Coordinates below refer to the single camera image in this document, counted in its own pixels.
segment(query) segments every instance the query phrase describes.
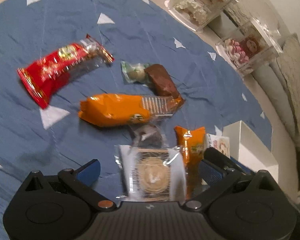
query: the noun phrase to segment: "clear plastic container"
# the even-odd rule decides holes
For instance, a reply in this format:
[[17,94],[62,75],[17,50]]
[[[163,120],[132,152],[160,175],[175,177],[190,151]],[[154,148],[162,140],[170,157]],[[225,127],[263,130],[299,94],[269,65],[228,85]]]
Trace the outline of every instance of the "clear plastic container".
[[270,31],[267,25],[252,18],[216,44],[217,52],[242,77],[258,66],[279,56],[278,30]]
[[166,3],[170,13],[193,31],[201,31],[230,3],[239,0],[171,0]]

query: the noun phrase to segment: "orange snack package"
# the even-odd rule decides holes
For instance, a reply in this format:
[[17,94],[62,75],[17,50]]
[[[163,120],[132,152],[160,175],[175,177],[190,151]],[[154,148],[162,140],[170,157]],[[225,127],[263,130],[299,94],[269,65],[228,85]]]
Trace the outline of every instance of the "orange snack package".
[[177,105],[173,97],[101,94],[81,101],[79,117],[99,127],[145,123],[173,115]]
[[190,131],[176,126],[174,130],[177,135],[177,144],[182,146],[183,162],[187,172],[187,199],[190,199],[194,189],[201,183],[198,167],[203,159],[205,128],[200,127]]

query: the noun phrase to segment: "white furry cushion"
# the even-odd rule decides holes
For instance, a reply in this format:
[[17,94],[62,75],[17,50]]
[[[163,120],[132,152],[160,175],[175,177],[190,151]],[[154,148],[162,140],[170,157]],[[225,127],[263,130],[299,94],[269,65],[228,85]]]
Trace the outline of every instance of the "white furry cushion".
[[297,34],[286,39],[283,54],[277,58],[277,63],[287,83],[288,96],[290,96],[300,134],[300,44]]

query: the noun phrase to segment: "beige table edge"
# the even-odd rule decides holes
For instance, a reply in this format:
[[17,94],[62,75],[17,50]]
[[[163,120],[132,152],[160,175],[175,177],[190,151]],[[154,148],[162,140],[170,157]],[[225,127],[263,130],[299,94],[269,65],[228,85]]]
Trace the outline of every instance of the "beige table edge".
[[[151,1],[157,4],[163,10],[167,11],[164,5],[165,0]],[[208,27],[204,29],[203,33],[197,33],[197,35],[203,41],[210,44],[213,48],[215,48],[215,43],[219,40],[219,37]],[[285,127],[279,119],[279,116],[269,98],[259,84],[251,75],[248,75],[244,78],[244,83],[258,100],[265,115],[272,124],[273,134],[271,152],[279,164],[279,185],[282,190],[295,202],[297,201],[298,173],[296,167],[296,151],[294,143],[285,130]]]

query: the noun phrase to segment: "open white box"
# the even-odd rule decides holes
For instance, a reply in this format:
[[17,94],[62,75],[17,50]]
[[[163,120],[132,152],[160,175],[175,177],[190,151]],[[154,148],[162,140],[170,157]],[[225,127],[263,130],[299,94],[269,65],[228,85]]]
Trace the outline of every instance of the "open white box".
[[238,121],[223,128],[223,136],[230,139],[230,156],[257,172],[267,170],[279,181],[279,165],[259,137],[243,122]]

